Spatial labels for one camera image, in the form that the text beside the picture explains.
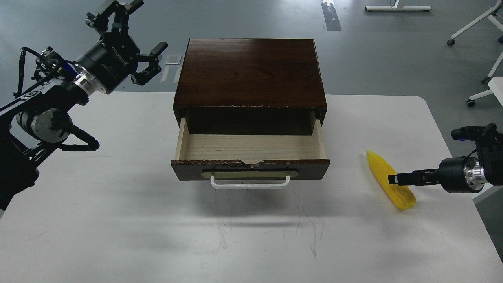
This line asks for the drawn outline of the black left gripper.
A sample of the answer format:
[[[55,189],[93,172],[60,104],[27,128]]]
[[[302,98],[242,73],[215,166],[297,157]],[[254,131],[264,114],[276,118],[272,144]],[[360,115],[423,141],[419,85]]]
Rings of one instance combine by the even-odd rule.
[[[86,13],[86,24],[103,38],[78,57],[77,62],[98,79],[106,94],[115,90],[128,75],[133,84],[143,86],[161,71],[160,56],[168,43],[160,42],[149,54],[139,54],[138,46],[128,35],[129,16],[143,5],[143,0],[106,0],[96,14]],[[139,62],[149,65],[136,72]]]

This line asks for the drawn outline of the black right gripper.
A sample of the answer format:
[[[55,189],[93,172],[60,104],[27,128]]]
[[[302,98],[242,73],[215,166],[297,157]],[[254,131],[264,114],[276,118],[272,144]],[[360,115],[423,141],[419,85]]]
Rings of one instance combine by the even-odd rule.
[[[437,185],[449,193],[479,193],[485,185],[485,173],[478,159],[457,157],[442,160],[437,169],[414,170],[388,175],[389,184]]]

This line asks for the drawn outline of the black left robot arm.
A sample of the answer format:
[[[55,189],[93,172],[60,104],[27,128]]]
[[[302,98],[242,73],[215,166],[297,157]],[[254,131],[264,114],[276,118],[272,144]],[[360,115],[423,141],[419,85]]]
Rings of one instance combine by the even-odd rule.
[[[75,61],[52,47],[36,52],[20,49],[18,88],[14,100],[1,108],[1,211],[17,193],[34,186],[39,165],[55,150],[96,151],[99,142],[73,124],[68,114],[88,103],[95,92],[110,94],[127,77],[145,85],[161,71],[160,56],[168,43],[149,54],[128,33],[129,17],[144,1],[106,0],[97,14],[87,13],[86,24],[99,41]]]

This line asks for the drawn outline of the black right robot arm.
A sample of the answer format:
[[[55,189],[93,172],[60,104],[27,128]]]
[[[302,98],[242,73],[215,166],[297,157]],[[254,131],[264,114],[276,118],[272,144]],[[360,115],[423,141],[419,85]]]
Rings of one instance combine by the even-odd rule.
[[[479,193],[485,183],[503,184],[503,135],[494,123],[485,127],[461,127],[451,131],[454,140],[475,142],[476,157],[442,160],[437,169],[389,175],[386,184],[440,184],[449,193]]]

